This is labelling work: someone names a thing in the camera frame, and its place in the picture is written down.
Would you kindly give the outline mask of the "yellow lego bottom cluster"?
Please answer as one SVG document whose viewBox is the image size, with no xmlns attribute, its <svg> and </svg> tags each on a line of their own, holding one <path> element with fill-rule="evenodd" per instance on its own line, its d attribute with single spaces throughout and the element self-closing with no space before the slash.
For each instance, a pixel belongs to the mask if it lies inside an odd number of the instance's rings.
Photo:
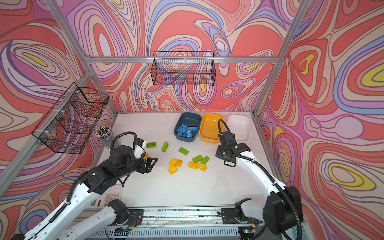
<svg viewBox="0 0 384 240">
<path fill-rule="evenodd" d="M 173 175 L 173 174 L 175 174 L 176 172 L 177 172 L 177 168 L 175 167 L 175 166 L 171 166 L 171 167 L 169 167 L 169 173 L 171 174 L 171 175 Z"/>
</svg>

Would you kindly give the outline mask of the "white plastic bin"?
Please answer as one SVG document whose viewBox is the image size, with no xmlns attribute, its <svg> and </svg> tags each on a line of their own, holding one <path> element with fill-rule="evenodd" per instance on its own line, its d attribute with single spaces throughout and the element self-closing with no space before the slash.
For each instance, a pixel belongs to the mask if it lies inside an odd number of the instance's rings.
<svg viewBox="0 0 384 240">
<path fill-rule="evenodd" d="M 247 142 L 251 139 L 251 123 L 246 116 L 229 115 L 227 125 L 237 141 Z"/>
</svg>

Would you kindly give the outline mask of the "orange-yellow lego cluster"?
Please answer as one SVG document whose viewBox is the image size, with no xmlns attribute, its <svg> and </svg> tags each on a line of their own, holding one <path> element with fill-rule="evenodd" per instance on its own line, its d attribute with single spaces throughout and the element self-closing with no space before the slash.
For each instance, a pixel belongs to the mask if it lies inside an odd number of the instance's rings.
<svg viewBox="0 0 384 240">
<path fill-rule="evenodd" d="M 182 164 L 183 164 L 183 161 L 181 161 L 181 160 L 177 160 L 175 166 L 176 166 L 176 167 L 181 167 Z"/>
</svg>

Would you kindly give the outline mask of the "metal cup of pens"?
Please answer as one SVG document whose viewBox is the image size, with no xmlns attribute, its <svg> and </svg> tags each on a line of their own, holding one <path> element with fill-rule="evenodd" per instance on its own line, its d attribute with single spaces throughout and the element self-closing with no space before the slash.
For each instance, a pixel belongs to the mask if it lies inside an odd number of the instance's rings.
<svg viewBox="0 0 384 240">
<path fill-rule="evenodd" d="M 111 149 L 115 137 L 110 126 L 103 125 L 96 129 L 96 137 L 101 140 L 109 150 Z"/>
</svg>

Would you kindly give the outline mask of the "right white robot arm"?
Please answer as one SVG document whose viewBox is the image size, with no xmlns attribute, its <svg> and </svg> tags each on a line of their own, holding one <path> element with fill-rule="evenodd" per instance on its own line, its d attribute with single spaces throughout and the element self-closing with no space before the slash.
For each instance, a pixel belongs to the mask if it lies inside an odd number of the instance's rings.
<svg viewBox="0 0 384 240">
<path fill-rule="evenodd" d="M 245 198 L 235 203 L 234 219 L 247 222 L 250 219 L 264 223 L 264 228 L 275 235 L 283 235 L 289 240 L 287 230 L 296 227 L 296 239 L 303 238 L 304 220 L 302 201 L 299 190 L 288 187 L 273 176 L 255 157 L 245 143 L 238 143 L 224 120 L 218 121 L 218 137 L 220 144 L 216 157 L 228 167 L 240 167 L 258 186 L 265 203 L 261 206 L 253 202 L 252 198 Z"/>
</svg>

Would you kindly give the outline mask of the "green lego pair right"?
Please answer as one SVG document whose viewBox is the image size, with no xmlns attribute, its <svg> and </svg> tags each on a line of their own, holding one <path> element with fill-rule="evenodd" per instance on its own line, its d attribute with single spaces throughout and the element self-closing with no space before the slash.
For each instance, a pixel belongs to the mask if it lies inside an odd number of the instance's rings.
<svg viewBox="0 0 384 240">
<path fill-rule="evenodd" d="M 202 159 L 201 164 L 206 165 L 206 164 L 208 163 L 209 160 L 210 160 L 210 157 L 205 156 L 205 157 Z"/>
</svg>

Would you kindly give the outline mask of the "yellow lego top cluster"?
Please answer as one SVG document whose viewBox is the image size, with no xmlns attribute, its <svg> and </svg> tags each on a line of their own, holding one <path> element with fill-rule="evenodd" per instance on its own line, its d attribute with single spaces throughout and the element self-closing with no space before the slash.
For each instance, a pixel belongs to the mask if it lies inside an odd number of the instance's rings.
<svg viewBox="0 0 384 240">
<path fill-rule="evenodd" d="M 175 166 L 177 163 L 177 160 L 176 159 L 172 159 L 171 162 L 170 162 L 170 166 Z"/>
</svg>

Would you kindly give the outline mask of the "yellow lego small centre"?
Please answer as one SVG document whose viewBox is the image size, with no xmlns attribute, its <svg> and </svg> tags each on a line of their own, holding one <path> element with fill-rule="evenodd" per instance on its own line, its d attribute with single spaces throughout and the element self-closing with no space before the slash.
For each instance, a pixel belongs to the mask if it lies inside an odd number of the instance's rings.
<svg viewBox="0 0 384 240">
<path fill-rule="evenodd" d="M 205 172 L 207 170 L 207 166 L 205 164 L 200 165 L 200 170 Z"/>
</svg>

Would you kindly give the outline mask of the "pink calculator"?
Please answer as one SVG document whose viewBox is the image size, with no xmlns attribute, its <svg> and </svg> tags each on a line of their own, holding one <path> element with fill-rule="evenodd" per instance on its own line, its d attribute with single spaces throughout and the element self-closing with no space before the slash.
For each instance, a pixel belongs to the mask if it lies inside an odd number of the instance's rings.
<svg viewBox="0 0 384 240">
<path fill-rule="evenodd" d="M 123 187 L 120 183 L 117 183 L 113 187 L 110 187 L 103 195 L 91 202 L 88 206 L 89 209 L 104 208 L 109 202 L 121 199 L 123 193 Z"/>
</svg>

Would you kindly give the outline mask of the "dark teal plastic bin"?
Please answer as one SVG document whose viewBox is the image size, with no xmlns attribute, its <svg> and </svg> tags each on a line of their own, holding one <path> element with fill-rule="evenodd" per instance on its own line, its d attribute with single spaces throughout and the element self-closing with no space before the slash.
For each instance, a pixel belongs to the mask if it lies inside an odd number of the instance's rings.
<svg viewBox="0 0 384 240">
<path fill-rule="evenodd" d="M 177 140 L 192 143 L 199 135 L 198 131 L 202 122 L 202 116 L 195 113 L 182 113 L 174 128 Z"/>
</svg>

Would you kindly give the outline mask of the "yellow plastic bin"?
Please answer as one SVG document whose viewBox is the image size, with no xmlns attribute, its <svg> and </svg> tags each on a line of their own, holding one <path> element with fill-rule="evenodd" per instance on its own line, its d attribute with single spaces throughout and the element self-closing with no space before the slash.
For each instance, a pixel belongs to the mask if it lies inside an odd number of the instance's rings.
<svg viewBox="0 0 384 240">
<path fill-rule="evenodd" d="M 219 140 L 219 120 L 224 117 L 218 114 L 204 114 L 200 127 L 200 138 L 204 143 L 218 144 Z"/>
</svg>

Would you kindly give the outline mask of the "yellow lego long centre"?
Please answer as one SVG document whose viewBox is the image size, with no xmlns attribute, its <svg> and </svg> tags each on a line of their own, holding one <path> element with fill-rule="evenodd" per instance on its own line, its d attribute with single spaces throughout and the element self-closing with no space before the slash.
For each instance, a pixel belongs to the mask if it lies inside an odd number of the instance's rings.
<svg viewBox="0 0 384 240">
<path fill-rule="evenodd" d="M 191 169 L 197 170 L 197 169 L 200 168 L 200 164 L 199 163 L 194 163 L 194 162 L 189 162 L 188 167 L 191 168 Z"/>
</svg>

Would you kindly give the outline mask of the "blue lego bottom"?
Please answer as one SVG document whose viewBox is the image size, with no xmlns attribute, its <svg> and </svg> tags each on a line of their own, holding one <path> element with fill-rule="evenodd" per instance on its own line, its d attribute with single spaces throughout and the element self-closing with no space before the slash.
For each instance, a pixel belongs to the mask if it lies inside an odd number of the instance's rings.
<svg viewBox="0 0 384 240">
<path fill-rule="evenodd" d="M 185 138 L 187 136 L 186 129 L 178 128 L 177 129 L 177 136 Z"/>
</svg>

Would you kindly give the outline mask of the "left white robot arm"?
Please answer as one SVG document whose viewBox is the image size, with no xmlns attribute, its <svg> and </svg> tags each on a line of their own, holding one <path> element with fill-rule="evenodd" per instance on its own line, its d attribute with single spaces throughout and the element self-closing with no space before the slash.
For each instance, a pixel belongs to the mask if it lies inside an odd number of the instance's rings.
<svg viewBox="0 0 384 240">
<path fill-rule="evenodd" d="M 132 173 L 148 174 L 157 158 L 146 157 L 146 141 L 134 132 L 123 132 L 111 141 L 109 158 L 79 175 L 68 197 L 37 226 L 14 240 L 57 240 L 93 201 L 117 183 L 125 185 Z"/>
</svg>

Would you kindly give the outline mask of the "green lego pair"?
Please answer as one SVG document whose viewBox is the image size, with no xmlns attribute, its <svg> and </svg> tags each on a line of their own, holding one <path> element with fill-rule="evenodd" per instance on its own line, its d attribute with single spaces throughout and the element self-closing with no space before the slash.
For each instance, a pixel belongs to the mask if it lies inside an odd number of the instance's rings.
<svg viewBox="0 0 384 240">
<path fill-rule="evenodd" d="M 206 165 L 206 164 L 208 163 L 209 160 L 210 160 L 210 157 L 205 156 L 205 157 L 202 159 L 201 164 Z"/>
<path fill-rule="evenodd" d="M 201 155 L 197 156 L 197 157 L 194 157 L 192 159 L 193 163 L 199 163 L 200 161 L 203 160 L 203 157 Z"/>
</svg>

